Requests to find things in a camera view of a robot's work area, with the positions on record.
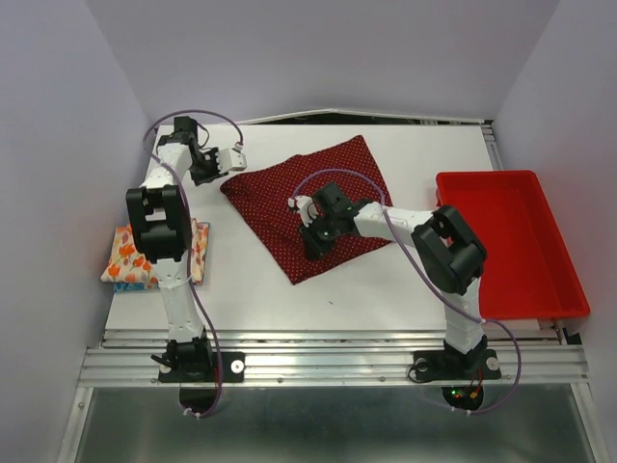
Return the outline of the red plastic bin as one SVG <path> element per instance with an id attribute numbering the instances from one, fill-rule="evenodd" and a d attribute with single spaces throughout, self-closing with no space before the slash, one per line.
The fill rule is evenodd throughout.
<path id="1" fill-rule="evenodd" d="M 536 174 L 445 172 L 439 204 L 458 209 L 488 251 L 485 318 L 566 319 L 590 314 L 582 285 Z"/>

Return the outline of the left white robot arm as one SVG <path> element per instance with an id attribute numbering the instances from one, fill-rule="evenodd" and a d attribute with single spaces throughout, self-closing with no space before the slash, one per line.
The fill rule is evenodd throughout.
<path id="1" fill-rule="evenodd" d="M 155 167 L 125 194 L 135 247 L 152 265 L 166 311 L 169 340 L 152 357 L 163 383 L 218 379 L 219 362 L 191 287 L 192 220 L 181 189 L 198 159 L 197 121 L 176 117 L 172 133 L 158 139 Z"/>

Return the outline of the aluminium frame rail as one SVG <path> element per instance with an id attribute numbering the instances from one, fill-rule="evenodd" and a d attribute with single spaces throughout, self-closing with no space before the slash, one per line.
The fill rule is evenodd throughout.
<path id="1" fill-rule="evenodd" d="M 521 384 L 586 383 L 589 366 L 580 345 L 566 344 L 552 331 L 520 330 L 513 346 L 498 329 L 488 330 L 508 385 L 519 371 Z M 224 350 L 245 355 L 243 386 L 248 388 L 407 386 L 415 352 L 442 347 L 439 331 L 237 332 L 220 336 Z M 108 330 L 87 350 L 78 376 L 81 387 L 156 387 L 163 352 L 161 330 Z"/>

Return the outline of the red polka dot skirt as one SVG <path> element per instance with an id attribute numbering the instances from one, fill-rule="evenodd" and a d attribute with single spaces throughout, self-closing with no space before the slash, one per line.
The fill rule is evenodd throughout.
<path id="1" fill-rule="evenodd" d="M 361 135 L 311 154 L 293 155 L 266 169 L 239 174 L 225 181 L 220 191 L 290 283 L 297 285 L 389 244 L 385 239 L 343 236 L 324 258 L 306 258 L 299 232 L 302 221 L 289 208 L 288 199 L 296 187 L 309 196 L 331 181 L 353 202 L 378 202 L 384 194 L 385 204 L 392 205 L 381 171 Z"/>

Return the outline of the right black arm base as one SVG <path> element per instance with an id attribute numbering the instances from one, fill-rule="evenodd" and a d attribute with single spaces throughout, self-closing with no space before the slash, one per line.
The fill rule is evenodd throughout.
<path id="1" fill-rule="evenodd" d="M 419 350 L 413 353 L 408 377 L 417 383 L 433 381 L 462 382 L 471 379 L 498 380 L 501 370 L 496 352 L 487 349 L 467 364 L 464 357 L 444 350 Z"/>

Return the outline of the blue floral skirt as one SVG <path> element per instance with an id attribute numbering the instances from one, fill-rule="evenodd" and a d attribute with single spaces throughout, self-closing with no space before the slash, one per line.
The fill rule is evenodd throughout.
<path id="1" fill-rule="evenodd" d="M 114 283 L 115 293 L 153 290 L 157 288 L 158 288 L 157 283 L 125 283 L 125 282 Z"/>

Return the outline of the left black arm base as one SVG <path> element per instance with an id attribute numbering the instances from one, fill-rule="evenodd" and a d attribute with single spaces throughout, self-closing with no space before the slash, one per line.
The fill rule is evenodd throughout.
<path id="1" fill-rule="evenodd" d="M 183 383 L 242 383 L 244 381 L 245 354 L 224 351 L 222 363 L 213 354 L 204 360 L 191 359 L 172 367 L 166 355 L 153 354 L 150 358 L 158 365 L 158 381 L 163 384 Z"/>

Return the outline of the orange floral cream skirt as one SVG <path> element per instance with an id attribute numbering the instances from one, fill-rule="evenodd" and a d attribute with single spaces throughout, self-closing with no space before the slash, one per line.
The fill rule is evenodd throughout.
<path id="1" fill-rule="evenodd" d="M 197 285 L 203 281 L 210 225 L 192 220 L 191 272 Z M 152 265 L 134 243 L 129 225 L 115 230 L 110 257 L 100 280 L 103 283 L 157 283 Z"/>

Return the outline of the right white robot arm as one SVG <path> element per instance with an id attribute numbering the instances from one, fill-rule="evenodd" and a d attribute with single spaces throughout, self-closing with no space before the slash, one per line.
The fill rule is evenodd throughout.
<path id="1" fill-rule="evenodd" d="M 412 211 L 369 199 L 352 201 L 334 182 L 287 202 L 301 218 L 308 259 L 324 258 L 343 236 L 395 242 L 443 302 L 443 348 L 415 353 L 416 381 L 464 379 L 481 368 L 487 338 L 479 291 L 488 253 L 455 207 Z"/>

